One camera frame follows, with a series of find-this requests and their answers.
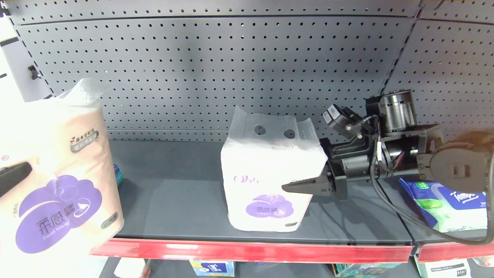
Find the paper towel package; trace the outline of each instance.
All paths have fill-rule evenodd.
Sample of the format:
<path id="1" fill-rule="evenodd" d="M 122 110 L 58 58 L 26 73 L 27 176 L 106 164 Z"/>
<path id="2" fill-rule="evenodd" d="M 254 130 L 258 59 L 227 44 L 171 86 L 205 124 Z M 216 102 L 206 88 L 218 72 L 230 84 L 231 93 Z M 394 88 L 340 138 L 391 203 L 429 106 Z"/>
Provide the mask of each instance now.
<path id="1" fill-rule="evenodd" d="M 247 114 L 236 107 L 221 150 L 232 226 L 243 231 L 296 230 L 312 195 L 288 193 L 282 185 L 319 176 L 326 161 L 310 119 Z"/>
<path id="2" fill-rule="evenodd" d="M 122 228 L 103 92 L 82 79 L 59 97 L 1 107 L 0 169 L 23 171 L 0 197 L 0 277 L 70 276 Z"/>

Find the pink tissue package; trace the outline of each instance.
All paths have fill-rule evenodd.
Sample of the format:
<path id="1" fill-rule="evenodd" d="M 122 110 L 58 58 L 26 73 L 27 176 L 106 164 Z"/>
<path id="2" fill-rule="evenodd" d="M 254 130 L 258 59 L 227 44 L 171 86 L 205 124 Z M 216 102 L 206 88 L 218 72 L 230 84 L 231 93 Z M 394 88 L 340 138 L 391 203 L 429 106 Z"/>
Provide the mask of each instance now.
<path id="1" fill-rule="evenodd" d="M 68 95 L 88 94 L 74 90 L 91 94 L 99 87 L 82 80 Z M 122 228 L 96 98 L 79 105 L 74 99 L 39 100 L 11 109 L 8 123 L 2 117 L 0 169 L 28 162 L 32 170 L 0 198 L 0 277 L 70 275 Z"/>

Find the purple logo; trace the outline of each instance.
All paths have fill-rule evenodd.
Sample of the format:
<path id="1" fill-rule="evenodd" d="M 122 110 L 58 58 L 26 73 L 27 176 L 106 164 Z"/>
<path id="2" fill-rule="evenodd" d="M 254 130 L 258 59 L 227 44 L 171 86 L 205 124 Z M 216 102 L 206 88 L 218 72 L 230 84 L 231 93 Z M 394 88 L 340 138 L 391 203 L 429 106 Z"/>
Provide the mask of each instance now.
<path id="1" fill-rule="evenodd" d="M 234 176 L 233 181 L 240 184 L 257 184 L 258 180 L 255 178 L 249 178 L 249 176 Z"/>
<path id="2" fill-rule="evenodd" d="M 293 214 L 291 202 L 279 194 L 260 195 L 247 206 L 246 212 L 254 217 L 285 218 Z"/>
<path id="3" fill-rule="evenodd" d="M 101 201 L 101 192 L 90 180 L 78 181 L 69 175 L 51 180 L 29 193 L 19 206 L 19 217 L 27 216 L 17 229 L 17 247 L 28 254 L 47 250 L 93 216 Z"/>

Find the perforated metal panel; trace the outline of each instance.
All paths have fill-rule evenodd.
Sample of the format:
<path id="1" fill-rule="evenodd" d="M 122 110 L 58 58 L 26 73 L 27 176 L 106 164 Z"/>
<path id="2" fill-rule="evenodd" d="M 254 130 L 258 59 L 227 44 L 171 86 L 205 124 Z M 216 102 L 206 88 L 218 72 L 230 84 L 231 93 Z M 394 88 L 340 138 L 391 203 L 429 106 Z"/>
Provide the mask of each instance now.
<path id="1" fill-rule="evenodd" d="M 494 128 L 494 26 L 419 20 L 387 90 L 413 89 L 421 124 Z"/>
<path id="2" fill-rule="evenodd" d="M 404 17 L 138 18 L 17 31 L 55 94 L 83 77 L 114 88 L 104 96 L 111 130 L 227 130 L 239 105 L 311 117 L 323 131 L 320 114 L 332 103 L 365 113 L 364 98 L 382 88 L 411 23 Z"/>
<path id="3" fill-rule="evenodd" d="M 6 1 L 15 25 L 163 16 L 394 15 L 413 16 L 419 0 L 66 0 Z"/>
<path id="4" fill-rule="evenodd" d="M 318 131 L 319 138 L 332 138 L 335 143 L 346 141 L 342 136 L 335 132 Z M 108 137 L 110 140 L 149 140 L 149 141 L 182 141 L 182 142 L 210 142 L 225 141 L 228 131 L 159 131 L 159 130 L 109 130 Z"/>
<path id="5" fill-rule="evenodd" d="M 426 1 L 421 18 L 494 23 L 494 1 L 445 1 L 437 10 L 439 1 Z"/>

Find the red shelf edge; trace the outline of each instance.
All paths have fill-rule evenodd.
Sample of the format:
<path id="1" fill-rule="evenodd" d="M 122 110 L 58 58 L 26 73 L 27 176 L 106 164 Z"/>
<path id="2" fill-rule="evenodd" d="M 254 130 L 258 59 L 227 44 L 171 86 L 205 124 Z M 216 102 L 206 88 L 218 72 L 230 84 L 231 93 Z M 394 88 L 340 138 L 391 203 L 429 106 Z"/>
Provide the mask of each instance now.
<path id="1" fill-rule="evenodd" d="M 93 255 L 274 263 L 406 263 L 412 246 L 216 242 L 112 238 Z"/>
<path id="2" fill-rule="evenodd" d="M 480 246 L 459 243 L 431 243 L 420 247 L 418 260 L 421 263 L 427 263 L 492 255 L 494 255 L 494 243 Z"/>

